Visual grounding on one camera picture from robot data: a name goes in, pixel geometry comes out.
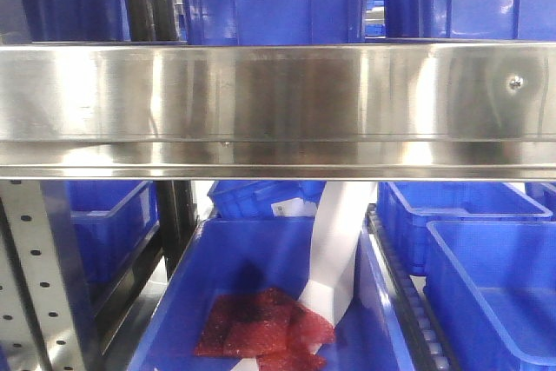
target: metal shelf beam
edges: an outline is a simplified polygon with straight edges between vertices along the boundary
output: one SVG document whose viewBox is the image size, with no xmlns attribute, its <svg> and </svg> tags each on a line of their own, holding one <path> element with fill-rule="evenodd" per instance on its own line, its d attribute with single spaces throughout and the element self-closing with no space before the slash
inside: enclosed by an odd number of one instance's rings
<svg viewBox="0 0 556 371">
<path fill-rule="evenodd" d="M 0 47 L 0 176 L 549 179 L 556 43 Z"/>
</svg>

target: screw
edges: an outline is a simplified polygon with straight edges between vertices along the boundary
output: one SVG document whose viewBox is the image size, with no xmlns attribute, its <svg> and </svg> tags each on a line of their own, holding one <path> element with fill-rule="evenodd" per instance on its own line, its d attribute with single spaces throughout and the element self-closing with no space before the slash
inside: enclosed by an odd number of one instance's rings
<svg viewBox="0 0 556 371">
<path fill-rule="evenodd" d="M 519 90 L 523 87 L 523 77 L 514 76 L 510 79 L 509 82 L 510 89 L 512 90 Z"/>
</svg>

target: reflective metal surface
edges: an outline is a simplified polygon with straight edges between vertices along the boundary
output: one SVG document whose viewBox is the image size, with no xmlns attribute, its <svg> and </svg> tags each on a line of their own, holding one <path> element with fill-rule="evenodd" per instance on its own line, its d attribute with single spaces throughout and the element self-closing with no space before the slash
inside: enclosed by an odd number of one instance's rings
<svg viewBox="0 0 556 371">
<path fill-rule="evenodd" d="M 0 349 L 10 370 L 52 371 L 3 209 L 0 209 Z"/>
<path fill-rule="evenodd" d="M 63 182 L 1 181 L 0 198 L 52 369 L 103 369 Z"/>
<path fill-rule="evenodd" d="M 556 44 L 0 48 L 0 176 L 556 176 Z"/>
</svg>

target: storage rack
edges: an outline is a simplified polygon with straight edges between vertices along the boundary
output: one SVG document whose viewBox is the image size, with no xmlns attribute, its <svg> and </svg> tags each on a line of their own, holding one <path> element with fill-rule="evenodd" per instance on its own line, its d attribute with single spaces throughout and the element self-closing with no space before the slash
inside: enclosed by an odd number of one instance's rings
<svg viewBox="0 0 556 371">
<path fill-rule="evenodd" d="M 149 21 L 138 18 L 144 6 L 134 22 Z M 0 18 L 2 42 L 27 43 L 21 1 L 0 8 L 13 11 Z M 171 27 L 156 27 L 159 37 L 132 28 L 135 40 L 171 40 Z M 0 47 L 0 285 L 9 300 L 0 335 L 18 340 L 11 365 L 102 368 L 69 209 L 52 180 L 163 181 L 161 232 L 105 298 L 119 300 L 118 315 L 103 319 L 113 333 L 162 247 L 176 263 L 195 223 L 176 210 L 190 200 L 177 180 L 553 179 L 555 52 L 552 43 L 408 40 Z"/>
</svg>

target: white label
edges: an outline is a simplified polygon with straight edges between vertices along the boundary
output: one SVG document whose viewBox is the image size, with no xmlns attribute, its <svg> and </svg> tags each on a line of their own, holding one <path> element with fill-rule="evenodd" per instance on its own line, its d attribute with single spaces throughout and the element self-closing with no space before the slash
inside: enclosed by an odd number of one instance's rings
<svg viewBox="0 0 556 371">
<path fill-rule="evenodd" d="M 142 225 L 150 222 L 150 194 L 149 189 L 141 193 Z"/>
<path fill-rule="evenodd" d="M 284 200 L 271 205 L 272 213 L 278 217 L 315 216 L 316 204 L 305 202 L 300 197 Z"/>
</svg>

